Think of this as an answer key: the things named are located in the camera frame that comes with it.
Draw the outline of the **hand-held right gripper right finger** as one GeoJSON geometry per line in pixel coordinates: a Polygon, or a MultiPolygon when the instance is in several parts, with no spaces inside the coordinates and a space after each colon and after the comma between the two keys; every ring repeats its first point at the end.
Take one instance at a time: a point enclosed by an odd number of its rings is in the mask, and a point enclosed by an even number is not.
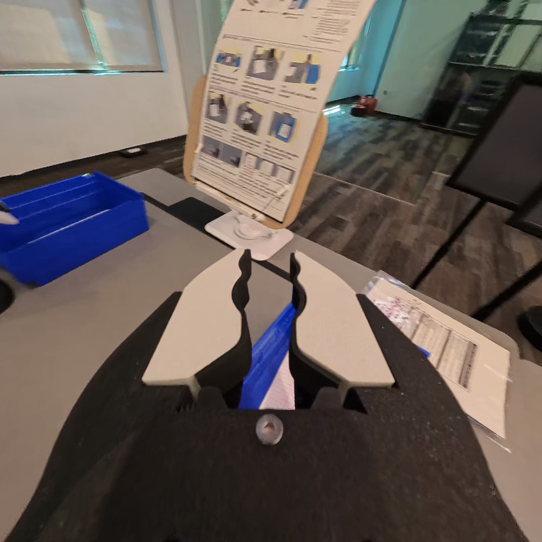
{"type": "Polygon", "coordinates": [[[360,296],[338,274],[301,251],[290,255],[290,373],[296,407],[331,389],[339,406],[358,391],[389,391],[395,377],[360,296]]]}

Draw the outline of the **black round stand base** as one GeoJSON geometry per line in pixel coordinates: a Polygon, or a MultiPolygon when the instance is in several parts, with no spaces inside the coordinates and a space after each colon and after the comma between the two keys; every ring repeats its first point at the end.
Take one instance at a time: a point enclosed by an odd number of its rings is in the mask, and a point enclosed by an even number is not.
{"type": "Polygon", "coordinates": [[[532,306],[517,317],[521,334],[541,351],[541,305],[532,306]]]}

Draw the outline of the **blue plastic bin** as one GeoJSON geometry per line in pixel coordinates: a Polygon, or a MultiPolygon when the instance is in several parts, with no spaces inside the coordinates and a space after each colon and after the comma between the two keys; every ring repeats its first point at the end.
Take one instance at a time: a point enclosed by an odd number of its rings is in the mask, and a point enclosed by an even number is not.
{"type": "Polygon", "coordinates": [[[1,267],[43,286],[148,231],[142,193],[102,173],[1,198],[16,225],[1,225],[1,267]]]}
{"type": "Polygon", "coordinates": [[[287,305],[253,346],[252,365],[243,381],[239,409],[259,410],[279,367],[283,363],[288,365],[290,330],[295,313],[293,305],[287,305]]]}

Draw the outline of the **dark shelving rack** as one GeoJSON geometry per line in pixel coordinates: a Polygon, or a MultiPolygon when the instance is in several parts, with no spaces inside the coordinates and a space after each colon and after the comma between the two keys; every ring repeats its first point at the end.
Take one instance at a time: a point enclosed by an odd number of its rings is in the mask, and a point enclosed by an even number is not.
{"type": "Polygon", "coordinates": [[[421,126],[476,136],[519,74],[541,75],[541,1],[487,1],[467,18],[421,126]]]}

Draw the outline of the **lined paper sheet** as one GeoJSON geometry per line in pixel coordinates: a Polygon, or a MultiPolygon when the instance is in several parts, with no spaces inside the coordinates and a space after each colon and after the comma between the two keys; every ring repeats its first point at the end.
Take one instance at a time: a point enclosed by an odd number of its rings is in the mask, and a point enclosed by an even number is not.
{"type": "Polygon", "coordinates": [[[295,410],[294,379],[286,363],[279,367],[259,409],[295,410]]]}

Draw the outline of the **red floor device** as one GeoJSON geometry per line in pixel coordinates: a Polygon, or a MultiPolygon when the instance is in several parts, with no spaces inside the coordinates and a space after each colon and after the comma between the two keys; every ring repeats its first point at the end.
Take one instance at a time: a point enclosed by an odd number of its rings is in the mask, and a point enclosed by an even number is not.
{"type": "Polygon", "coordinates": [[[353,117],[366,117],[374,114],[377,106],[377,99],[374,95],[364,95],[359,98],[356,105],[352,106],[350,115],[353,117]]]}

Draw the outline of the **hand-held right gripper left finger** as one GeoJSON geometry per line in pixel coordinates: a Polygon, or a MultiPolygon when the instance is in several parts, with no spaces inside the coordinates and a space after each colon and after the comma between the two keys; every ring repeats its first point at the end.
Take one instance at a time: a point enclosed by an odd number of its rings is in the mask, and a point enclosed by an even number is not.
{"type": "Polygon", "coordinates": [[[182,291],[142,376],[147,386],[185,385],[193,399],[206,387],[239,401],[252,364],[246,315],[249,249],[235,249],[182,291]]]}

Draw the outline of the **laminated printed sheet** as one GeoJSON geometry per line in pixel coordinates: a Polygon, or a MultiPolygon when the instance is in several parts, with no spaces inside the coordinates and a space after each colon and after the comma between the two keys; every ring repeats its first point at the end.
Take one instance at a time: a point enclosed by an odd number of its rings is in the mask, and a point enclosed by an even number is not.
{"type": "Polygon", "coordinates": [[[426,354],[468,417],[504,440],[511,354],[385,273],[375,275],[364,294],[426,354]]]}

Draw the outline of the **black framed board on stand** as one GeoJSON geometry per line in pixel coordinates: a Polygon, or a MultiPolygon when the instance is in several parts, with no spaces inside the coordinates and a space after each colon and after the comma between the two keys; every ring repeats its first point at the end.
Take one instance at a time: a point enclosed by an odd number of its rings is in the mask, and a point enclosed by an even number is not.
{"type": "Polygon", "coordinates": [[[410,286],[417,289],[488,204],[518,213],[541,203],[541,74],[512,78],[498,106],[446,182],[478,199],[410,286]]]}

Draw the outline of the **illustrated instruction sheet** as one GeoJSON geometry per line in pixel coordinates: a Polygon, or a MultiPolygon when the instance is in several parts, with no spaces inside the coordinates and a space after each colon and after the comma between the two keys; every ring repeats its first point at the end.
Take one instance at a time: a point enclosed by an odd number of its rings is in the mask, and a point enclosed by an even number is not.
{"type": "Polygon", "coordinates": [[[329,94],[375,1],[233,1],[207,72],[191,174],[283,224],[329,94]]]}

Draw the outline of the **window with white blind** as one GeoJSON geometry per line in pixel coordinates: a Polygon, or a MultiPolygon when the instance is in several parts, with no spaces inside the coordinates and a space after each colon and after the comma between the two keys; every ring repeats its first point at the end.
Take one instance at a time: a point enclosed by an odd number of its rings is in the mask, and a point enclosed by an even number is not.
{"type": "Polygon", "coordinates": [[[163,70],[151,1],[1,1],[1,75],[163,70]]]}

